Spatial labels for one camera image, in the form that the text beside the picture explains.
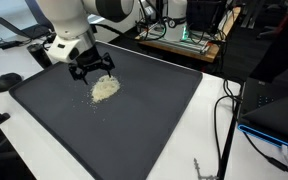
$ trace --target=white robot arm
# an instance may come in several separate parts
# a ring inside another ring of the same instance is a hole
[[[95,14],[120,22],[131,13],[134,0],[37,0],[37,3],[57,34],[47,52],[51,59],[68,63],[73,79],[84,80],[86,84],[85,76],[90,71],[102,69],[111,75],[114,63],[108,53],[99,55],[87,17]]]
[[[71,63],[94,45],[88,14],[120,22],[131,13],[134,0],[37,0],[37,3],[57,33],[49,57]]]
[[[187,0],[168,0],[168,17],[166,20],[167,31],[164,38],[168,41],[179,42],[182,40],[186,27]]]

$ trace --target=laptop screen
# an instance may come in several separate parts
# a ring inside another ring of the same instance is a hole
[[[52,23],[45,17],[36,0],[25,0],[37,23],[54,30]]]

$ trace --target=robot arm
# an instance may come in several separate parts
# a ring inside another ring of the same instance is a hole
[[[95,43],[88,14],[120,22],[131,13],[134,0],[37,0],[37,3],[57,34],[49,57],[71,63]]]

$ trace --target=green light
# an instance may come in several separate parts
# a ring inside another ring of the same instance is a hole
[[[183,35],[182,35],[182,40],[186,40],[186,39],[187,39],[187,32],[186,32],[186,25],[185,25]]]

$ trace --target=computer monitor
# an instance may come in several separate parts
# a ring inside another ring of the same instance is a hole
[[[227,0],[188,0],[186,19],[191,30],[216,34]]]
[[[52,23],[45,17],[42,10],[38,6],[36,0],[25,0],[25,2],[27,6],[30,8],[34,18],[36,19],[39,25],[46,26],[54,30]]]

